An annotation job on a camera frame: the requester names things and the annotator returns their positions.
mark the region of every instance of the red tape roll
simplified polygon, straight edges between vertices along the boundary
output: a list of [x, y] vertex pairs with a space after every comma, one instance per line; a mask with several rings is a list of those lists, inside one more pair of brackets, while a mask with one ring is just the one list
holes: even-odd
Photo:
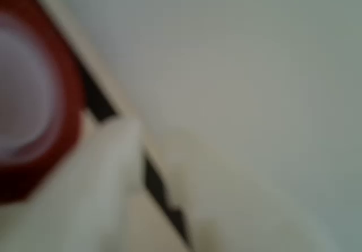
[[84, 95], [72, 52], [35, 0], [0, 0], [0, 13], [19, 20], [41, 42], [59, 73], [64, 108], [59, 135], [40, 157], [24, 164], [0, 165], [0, 203], [25, 199], [72, 148], [79, 137]]

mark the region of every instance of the white surface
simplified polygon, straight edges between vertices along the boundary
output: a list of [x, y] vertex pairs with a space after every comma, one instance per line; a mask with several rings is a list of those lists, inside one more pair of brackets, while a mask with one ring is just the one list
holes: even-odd
[[188, 134], [164, 145], [169, 186], [197, 252], [336, 252], [317, 220], [245, 167]]
[[57, 83], [47, 57], [24, 25], [0, 13], [2, 155], [38, 139], [53, 121]]
[[361, 0], [64, 1], [158, 142], [254, 167], [362, 249]]

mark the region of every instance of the white fabric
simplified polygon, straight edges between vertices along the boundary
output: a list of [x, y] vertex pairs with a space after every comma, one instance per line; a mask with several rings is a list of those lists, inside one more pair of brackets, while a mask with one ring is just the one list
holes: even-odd
[[[0, 251], [127, 251], [125, 199], [141, 184], [140, 161], [138, 122], [105, 124], [16, 212], [16, 222], [2, 223]], [[0, 219], [18, 207], [3, 207]]]

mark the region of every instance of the white wall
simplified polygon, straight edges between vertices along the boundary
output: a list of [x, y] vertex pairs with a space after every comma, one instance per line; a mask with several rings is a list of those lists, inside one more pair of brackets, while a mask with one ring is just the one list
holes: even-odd
[[362, 0], [65, 0], [158, 142], [252, 165], [362, 249]]

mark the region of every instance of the black stripe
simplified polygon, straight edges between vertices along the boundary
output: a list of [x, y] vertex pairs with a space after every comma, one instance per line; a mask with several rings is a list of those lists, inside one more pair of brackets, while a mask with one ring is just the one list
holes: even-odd
[[116, 115], [115, 110], [112, 108], [111, 104], [102, 94], [98, 85], [89, 76], [84, 66], [79, 61], [78, 63], [79, 70], [83, 79], [87, 106], [92, 111], [93, 115], [98, 121], [104, 121], [107, 118]]
[[[97, 86], [96, 82], [92, 79], [90, 74], [86, 71], [85, 67], [80, 63], [78, 59], [80, 72], [83, 77], [85, 92], [87, 96], [87, 104], [95, 115], [98, 122], [103, 122], [107, 118], [115, 115], [119, 115], [111, 104], [108, 102], [102, 91]], [[149, 190], [152, 197], [161, 207], [164, 214], [169, 218], [172, 225], [181, 235], [182, 239], [187, 245], [190, 245], [189, 238], [187, 236], [186, 226], [184, 223], [184, 215], [181, 210], [171, 209], [166, 202], [166, 189], [160, 175], [154, 169], [153, 162], [147, 154], [144, 155], [144, 168], [145, 168], [145, 186]]]

